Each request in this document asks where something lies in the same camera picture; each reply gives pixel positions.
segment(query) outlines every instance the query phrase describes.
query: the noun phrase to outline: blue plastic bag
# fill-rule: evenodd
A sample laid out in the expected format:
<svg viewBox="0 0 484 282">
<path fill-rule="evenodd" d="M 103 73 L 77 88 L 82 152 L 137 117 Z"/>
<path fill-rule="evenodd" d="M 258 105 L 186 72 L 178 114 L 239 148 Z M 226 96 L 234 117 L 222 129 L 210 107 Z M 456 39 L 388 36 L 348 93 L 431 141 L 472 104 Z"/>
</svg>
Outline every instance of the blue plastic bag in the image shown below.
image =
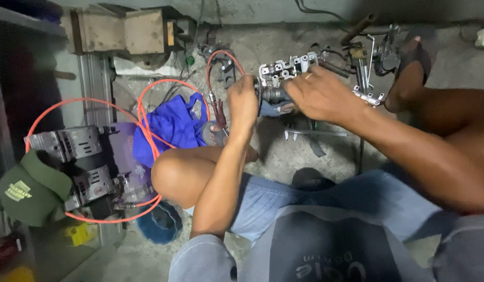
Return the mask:
<svg viewBox="0 0 484 282">
<path fill-rule="evenodd" d="M 197 119 L 192 111 L 196 101 L 202 102 L 200 119 Z M 151 132 L 178 148 L 206 146 L 202 139 L 202 125 L 207 122 L 207 108 L 203 103 L 202 95 L 198 92 L 190 96 L 188 104 L 181 95 L 176 95 L 153 112 L 148 113 L 146 117 Z M 170 149 L 169 145 L 157 138 L 153 138 L 153 141 L 160 153 Z M 132 156 L 149 168 L 155 162 L 151 146 L 140 127 L 134 132 Z"/>
</svg>

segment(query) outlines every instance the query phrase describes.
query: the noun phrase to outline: denim shorts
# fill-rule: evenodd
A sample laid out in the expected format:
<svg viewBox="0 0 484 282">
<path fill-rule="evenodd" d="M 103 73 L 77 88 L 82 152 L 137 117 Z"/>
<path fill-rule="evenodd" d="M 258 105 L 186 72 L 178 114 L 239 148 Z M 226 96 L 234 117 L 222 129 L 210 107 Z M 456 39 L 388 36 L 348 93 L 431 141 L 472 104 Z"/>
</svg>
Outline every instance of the denim shorts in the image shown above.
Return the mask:
<svg viewBox="0 0 484 282">
<path fill-rule="evenodd" d="M 274 222 L 279 208 L 314 205 L 370 214 L 400 241 L 447 233 L 458 215 L 428 201 L 411 188 L 404 173 L 394 169 L 395 166 L 388 167 L 315 192 L 244 173 L 231 232 L 254 241 Z M 193 209 L 186 211 L 193 214 Z"/>
</svg>

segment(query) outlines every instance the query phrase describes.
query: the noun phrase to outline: wall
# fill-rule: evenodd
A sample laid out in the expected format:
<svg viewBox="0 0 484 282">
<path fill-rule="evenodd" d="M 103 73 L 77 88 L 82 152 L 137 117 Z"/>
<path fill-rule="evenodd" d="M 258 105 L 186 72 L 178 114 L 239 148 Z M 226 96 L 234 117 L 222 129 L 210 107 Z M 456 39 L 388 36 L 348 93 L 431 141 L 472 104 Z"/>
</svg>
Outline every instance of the wall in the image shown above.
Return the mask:
<svg viewBox="0 0 484 282">
<path fill-rule="evenodd" d="M 51 0 L 63 6 L 84 7 L 93 3 L 119 4 L 131 8 L 171 5 L 194 19 L 201 0 Z M 353 22 L 377 11 L 379 23 L 447 22 L 484 19 L 484 0 L 304 0 L 311 9 L 327 9 Z M 329 15 L 303 14 L 294 0 L 205 0 L 203 20 L 223 24 L 269 22 L 329 22 Z"/>
</svg>

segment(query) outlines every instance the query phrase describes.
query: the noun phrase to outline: hand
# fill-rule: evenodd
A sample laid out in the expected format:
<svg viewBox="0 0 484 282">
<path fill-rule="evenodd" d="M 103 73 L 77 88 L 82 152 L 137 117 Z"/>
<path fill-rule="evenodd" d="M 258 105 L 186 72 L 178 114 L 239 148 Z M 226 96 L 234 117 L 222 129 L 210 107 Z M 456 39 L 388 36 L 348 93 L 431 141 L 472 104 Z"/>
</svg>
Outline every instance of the hand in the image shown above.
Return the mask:
<svg viewBox="0 0 484 282">
<path fill-rule="evenodd" d="M 308 72 L 286 81 L 284 89 L 307 117 L 337 125 L 344 125 L 368 107 L 333 72 L 321 67 L 311 67 Z"/>
<path fill-rule="evenodd" d="M 254 77 L 244 75 L 228 88 L 231 134 L 250 133 L 258 118 L 258 98 L 254 91 Z"/>
</svg>

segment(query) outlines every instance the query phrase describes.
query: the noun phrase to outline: gray t-shirt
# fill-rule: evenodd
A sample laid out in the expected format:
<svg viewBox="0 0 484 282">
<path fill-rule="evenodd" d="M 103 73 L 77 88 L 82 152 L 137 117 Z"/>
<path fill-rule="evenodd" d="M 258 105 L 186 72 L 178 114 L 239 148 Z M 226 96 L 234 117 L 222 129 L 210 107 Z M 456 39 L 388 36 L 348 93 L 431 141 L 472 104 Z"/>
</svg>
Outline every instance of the gray t-shirt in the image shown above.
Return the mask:
<svg viewBox="0 0 484 282">
<path fill-rule="evenodd" d="M 188 241 L 170 282 L 484 281 L 484 215 L 465 216 L 442 239 L 432 269 L 421 268 L 381 223 L 349 210 L 288 206 L 243 266 L 214 235 Z"/>
</svg>

